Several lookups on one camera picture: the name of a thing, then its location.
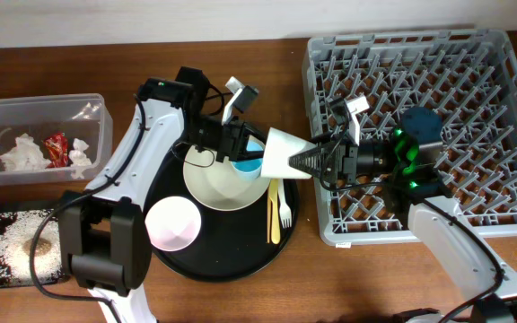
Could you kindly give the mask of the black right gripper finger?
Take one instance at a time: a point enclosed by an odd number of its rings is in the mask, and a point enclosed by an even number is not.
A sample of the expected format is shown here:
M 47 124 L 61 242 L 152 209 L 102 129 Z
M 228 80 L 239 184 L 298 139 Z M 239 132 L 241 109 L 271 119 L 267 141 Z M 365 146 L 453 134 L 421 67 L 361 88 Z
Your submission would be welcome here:
M 294 172 L 291 179 L 317 178 L 330 181 L 330 159 L 318 157 L 290 158 L 288 164 Z
M 335 144 L 342 144 L 346 139 L 346 135 L 326 132 L 321 135 L 316 135 L 310 139 L 310 142 L 317 146 L 330 145 L 333 148 Z

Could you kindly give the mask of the cream plastic cup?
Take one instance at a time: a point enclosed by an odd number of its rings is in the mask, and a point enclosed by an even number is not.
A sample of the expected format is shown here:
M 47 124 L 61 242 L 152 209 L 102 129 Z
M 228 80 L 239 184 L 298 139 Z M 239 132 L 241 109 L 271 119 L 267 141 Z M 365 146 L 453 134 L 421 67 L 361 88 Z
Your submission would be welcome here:
M 289 165 L 289 158 L 315 147 L 315 144 L 271 127 L 267 134 L 266 146 L 260 176 L 269 179 L 310 179 L 311 175 Z

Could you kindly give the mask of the pink small bowl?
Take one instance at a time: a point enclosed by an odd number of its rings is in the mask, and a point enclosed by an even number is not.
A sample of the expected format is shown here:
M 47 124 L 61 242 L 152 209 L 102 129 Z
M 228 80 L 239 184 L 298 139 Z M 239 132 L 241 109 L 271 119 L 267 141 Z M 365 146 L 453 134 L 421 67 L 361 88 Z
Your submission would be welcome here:
M 156 202 L 145 218 L 151 244 L 163 251 L 179 251 L 191 245 L 200 233 L 202 217 L 197 206 L 182 196 Z

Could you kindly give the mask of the small white tissue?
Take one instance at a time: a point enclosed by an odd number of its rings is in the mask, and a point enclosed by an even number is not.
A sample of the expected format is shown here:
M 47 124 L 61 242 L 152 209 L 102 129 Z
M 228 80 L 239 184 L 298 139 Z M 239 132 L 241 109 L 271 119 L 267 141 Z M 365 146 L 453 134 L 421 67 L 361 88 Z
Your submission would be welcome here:
M 85 154 L 88 148 L 89 145 L 84 140 L 74 139 L 73 149 L 68 153 L 71 167 L 74 168 L 71 174 L 73 179 L 83 179 L 83 172 L 92 166 L 91 159 Z

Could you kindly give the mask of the red snack wrapper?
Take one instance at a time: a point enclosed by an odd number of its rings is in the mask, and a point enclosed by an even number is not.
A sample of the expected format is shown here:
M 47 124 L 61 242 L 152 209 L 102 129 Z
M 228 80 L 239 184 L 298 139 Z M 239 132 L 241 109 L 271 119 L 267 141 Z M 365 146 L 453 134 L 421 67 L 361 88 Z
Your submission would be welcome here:
M 63 168 L 68 164 L 68 141 L 62 132 L 55 133 L 43 141 L 49 152 L 49 168 Z

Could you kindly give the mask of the brown cookie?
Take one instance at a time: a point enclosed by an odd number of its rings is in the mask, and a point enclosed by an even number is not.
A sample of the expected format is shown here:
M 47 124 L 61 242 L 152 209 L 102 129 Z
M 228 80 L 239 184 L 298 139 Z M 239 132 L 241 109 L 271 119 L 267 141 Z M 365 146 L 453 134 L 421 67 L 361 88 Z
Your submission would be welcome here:
M 22 250 L 24 253 L 29 256 L 31 254 L 31 245 L 33 244 L 33 239 L 26 240 L 22 244 Z M 35 246 L 35 256 L 45 256 L 53 249 L 53 244 L 51 241 L 45 238 L 39 238 L 36 246 Z

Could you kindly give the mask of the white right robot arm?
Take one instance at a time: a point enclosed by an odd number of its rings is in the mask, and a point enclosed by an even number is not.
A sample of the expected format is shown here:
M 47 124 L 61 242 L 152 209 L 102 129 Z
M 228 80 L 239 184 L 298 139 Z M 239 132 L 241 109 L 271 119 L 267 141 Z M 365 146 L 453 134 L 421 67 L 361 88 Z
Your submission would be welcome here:
M 434 167 L 443 148 L 443 123 L 433 111 L 413 107 L 384 141 L 361 140 L 355 116 L 345 106 L 332 116 L 341 128 L 311 139 L 311 174 L 329 192 L 363 188 L 356 178 L 384 176 L 379 186 L 388 211 L 434 254 L 465 301 L 446 314 L 431 308 L 408 310 L 395 322 L 456 322 L 470 310 L 470 322 L 517 322 L 517 272 L 474 231 Z

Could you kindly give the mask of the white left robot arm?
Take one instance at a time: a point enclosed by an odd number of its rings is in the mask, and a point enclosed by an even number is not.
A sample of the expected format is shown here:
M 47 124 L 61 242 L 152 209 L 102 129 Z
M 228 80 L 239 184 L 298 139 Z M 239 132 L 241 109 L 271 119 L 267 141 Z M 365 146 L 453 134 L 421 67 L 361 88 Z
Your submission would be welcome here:
M 212 84 L 183 66 L 175 79 L 138 87 L 136 116 L 118 148 L 82 193 L 66 191 L 57 208 L 61 265 L 100 304 L 108 322 L 154 322 L 144 288 L 152 258 L 145 201 L 176 144 L 215 152 L 215 160 L 257 158 L 247 142 L 267 137 L 236 117 L 203 113 Z

